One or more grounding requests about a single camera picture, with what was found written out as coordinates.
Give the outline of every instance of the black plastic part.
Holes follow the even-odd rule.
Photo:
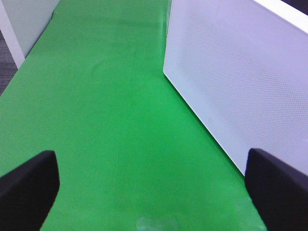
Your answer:
[[[60,187],[53,151],[44,151],[0,178],[0,230],[38,231]]]
[[[268,231],[308,231],[305,174],[261,149],[251,149],[245,185]]]

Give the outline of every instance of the white wall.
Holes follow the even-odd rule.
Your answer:
[[[16,58],[21,59],[16,46],[20,47],[24,57],[28,55],[50,21],[59,1],[0,0],[0,29],[15,62]]]

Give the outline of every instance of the green surface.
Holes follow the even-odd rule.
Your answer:
[[[136,231],[140,218],[264,229],[241,173],[163,74],[166,10],[167,0],[61,1],[0,97],[0,174],[57,153],[43,231]]]

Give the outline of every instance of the dotted pattern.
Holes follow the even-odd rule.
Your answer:
[[[308,137],[308,86],[206,11],[190,8],[178,63],[187,85],[248,147],[289,161]]]

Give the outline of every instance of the white edge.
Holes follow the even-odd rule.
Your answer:
[[[5,11],[2,0],[0,0],[0,30],[5,39],[6,44],[9,47],[9,50],[12,54],[15,64],[19,69],[25,60],[25,56],[23,51],[21,50],[16,34],[14,33],[14,30],[12,28],[10,19]]]
[[[308,16],[282,0],[253,0],[308,34]]]

